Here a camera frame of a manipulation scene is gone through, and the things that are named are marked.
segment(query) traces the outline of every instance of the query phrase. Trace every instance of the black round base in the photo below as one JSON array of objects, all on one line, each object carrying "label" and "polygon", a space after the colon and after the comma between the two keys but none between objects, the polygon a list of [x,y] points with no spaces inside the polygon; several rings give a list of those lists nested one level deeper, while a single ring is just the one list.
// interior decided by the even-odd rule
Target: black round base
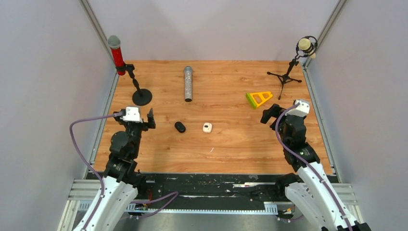
[{"label": "black round base", "polygon": [[152,101],[152,98],[153,95],[149,90],[140,89],[140,92],[137,90],[135,91],[135,93],[133,93],[132,101],[137,106],[144,106],[150,103],[150,101]]}]

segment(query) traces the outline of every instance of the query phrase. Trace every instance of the red microphone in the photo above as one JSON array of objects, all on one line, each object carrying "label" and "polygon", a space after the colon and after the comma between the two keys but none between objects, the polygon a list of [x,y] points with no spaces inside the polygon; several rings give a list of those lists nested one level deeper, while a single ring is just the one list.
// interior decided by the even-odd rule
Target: red microphone
[{"label": "red microphone", "polygon": [[[123,61],[122,51],[120,50],[120,39],[116,35],[112,35],[108,38],[108,46],[111,48],[112,55],[114,57],[114,62],[116,67],[125,66]],[[117,71],[117,74],[123,76],[126,71]]]}]

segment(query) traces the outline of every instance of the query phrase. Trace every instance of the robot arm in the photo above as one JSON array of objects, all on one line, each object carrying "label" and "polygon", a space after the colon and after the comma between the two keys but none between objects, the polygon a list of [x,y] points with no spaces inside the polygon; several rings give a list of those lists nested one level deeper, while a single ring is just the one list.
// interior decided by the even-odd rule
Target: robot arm
[{"label": "robot arm", "polygon": [[[319,231],[347,231],[349,228],[345,219],[348,219],[354,231],[370,231],[366,223],[359,224],[344,206],[324,173],[319,157],[306,142],[304,119],[309,113],[309,103],[295,100],[293,104],[298,106],[282,116],[277,126],[278,133],[283,144],[309,164],[306,165],[284,149],[285,159],[297,172],[298,177],[293,173],[282,176],[276,182],[278,191],[291,200]],[[263,111],[261,123],[267,123],[271,117],[278,118],[284,111],[284,108],[274,104]],[[273,130],[276,128],[276,123],[277,120],[270,126]],[[342,216],[338,206],[343,209],[345,216]]]},{"label": "robot arm", "polygon": [[141,119],[138,107],[127,107],[122,111],[124,116],[115,117],[115,120],[125,126],[126,131],[112,136],[111,153],[102,178],[104,188],[99,188],[74,231],[112,231],[125,208],[138,192],[143,192],[146,178],[140,172],[135,172],[137,163],[134,159],[138,156],[141,132],[156,127],[153,110],[147,115],[148,122]]}]

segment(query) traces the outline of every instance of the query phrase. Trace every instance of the yellow triangular object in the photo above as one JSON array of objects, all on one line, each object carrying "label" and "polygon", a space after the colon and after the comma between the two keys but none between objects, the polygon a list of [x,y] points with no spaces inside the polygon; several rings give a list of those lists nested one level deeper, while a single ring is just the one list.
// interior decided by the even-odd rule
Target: yellow triangular object
[{"label": "yellow triangular object", "polygon": [[[254,95],[257,95],[260,99],[261,102],[257,102]],[[270,91],[263,91],[263,92],[255,92],[255,93],[247,93],[246,98],[251,104],[251,106],[256,109],[259,106],[263,105],[266,101],[268,101],[270,98],[272,98],[272,92]]]}]

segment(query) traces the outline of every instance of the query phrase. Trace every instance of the silver cylinder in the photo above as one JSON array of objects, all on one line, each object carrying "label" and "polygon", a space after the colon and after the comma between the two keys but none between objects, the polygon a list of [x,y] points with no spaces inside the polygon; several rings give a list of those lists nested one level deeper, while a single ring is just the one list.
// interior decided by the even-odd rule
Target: silver cylinder
[{"label": "silver cylinder", "polygon": [[184,68],[184,100],[192,101],[192,68],[190,66]]}]

